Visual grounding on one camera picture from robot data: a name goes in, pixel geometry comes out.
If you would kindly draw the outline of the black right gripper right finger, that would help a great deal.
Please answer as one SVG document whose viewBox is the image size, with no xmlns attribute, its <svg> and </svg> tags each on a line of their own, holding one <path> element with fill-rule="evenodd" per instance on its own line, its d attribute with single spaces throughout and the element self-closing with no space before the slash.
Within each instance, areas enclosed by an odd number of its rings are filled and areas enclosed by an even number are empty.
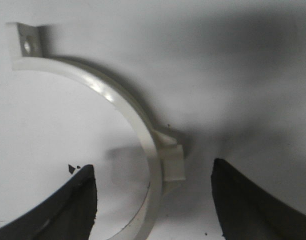
<svg viewBox="0 0 306 240">
<path fill-rule="evenodd" d="M 216 158 L 212 197 L 226 240 L 306 240 L 306 215 L 275 198 L 226 160 Z"/>
</svg>

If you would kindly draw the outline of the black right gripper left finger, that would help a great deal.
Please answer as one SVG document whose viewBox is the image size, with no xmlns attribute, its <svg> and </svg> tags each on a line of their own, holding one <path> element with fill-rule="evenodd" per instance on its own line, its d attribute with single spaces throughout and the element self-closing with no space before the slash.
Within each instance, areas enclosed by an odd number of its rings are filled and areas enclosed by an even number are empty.
<svg viewBox="0 0 306 240">
<path fill-rule="evenodd" d="M 0 240 L 87 240 L 97 213 L 94 167 L 82 167 L 41 204 L 0 228 Z"/>
</svg>

